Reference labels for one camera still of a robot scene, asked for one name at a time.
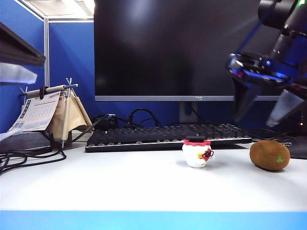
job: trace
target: black keyboard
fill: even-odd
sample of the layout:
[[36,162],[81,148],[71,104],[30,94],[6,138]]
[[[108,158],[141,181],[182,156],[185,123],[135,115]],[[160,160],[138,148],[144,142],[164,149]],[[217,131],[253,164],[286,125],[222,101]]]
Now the black keyboard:
[[197,124],[138,129],[94,130],[86,152],[181,149],[187,137],[202,137],[211,145],[250,143],[247,131],[232,124]]

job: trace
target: desk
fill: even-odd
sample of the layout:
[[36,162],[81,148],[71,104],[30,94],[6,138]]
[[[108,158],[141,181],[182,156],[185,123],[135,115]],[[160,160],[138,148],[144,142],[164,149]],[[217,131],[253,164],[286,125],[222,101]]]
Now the desk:
[[281,172],[267,172],[252,164],[247,144],[215,149],[215,158],[195,169],[179,150],[86,153],[83,143],[73,147],[64,161],[3,174],[2,213],[145,211],[201,217],[204,212],[282,211],[307,217],[307,160],[291,159]]

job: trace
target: monitor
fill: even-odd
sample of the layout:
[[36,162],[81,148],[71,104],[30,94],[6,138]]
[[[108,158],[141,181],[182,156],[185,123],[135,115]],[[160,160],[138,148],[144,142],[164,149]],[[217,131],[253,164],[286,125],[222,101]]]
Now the monitor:
[[[259,0],[96,0],[96,101],[231,101],[225,65],[258,23]],[[262,26],[244,51],[269,54]],[[264,89],[259,100],[276,100]]]

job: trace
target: kiwi plush toy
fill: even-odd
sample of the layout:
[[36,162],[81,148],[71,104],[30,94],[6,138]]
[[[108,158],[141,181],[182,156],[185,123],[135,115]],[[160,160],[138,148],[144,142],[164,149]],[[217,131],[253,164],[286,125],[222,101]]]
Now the kiwi plush toy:
[[261,140],[250,147],[251,161],[268,171],[279,171],[290,161],[289,149],[277,141]]

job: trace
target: white figurine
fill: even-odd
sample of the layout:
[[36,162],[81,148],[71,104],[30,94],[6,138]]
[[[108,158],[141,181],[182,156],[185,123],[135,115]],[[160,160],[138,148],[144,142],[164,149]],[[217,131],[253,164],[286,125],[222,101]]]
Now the white figurine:
[[193,168],[205,167],[209,158],[213,156],[210,144],[211,142],[207,140],[203,142],[184,140],[182,152],[188,166]]

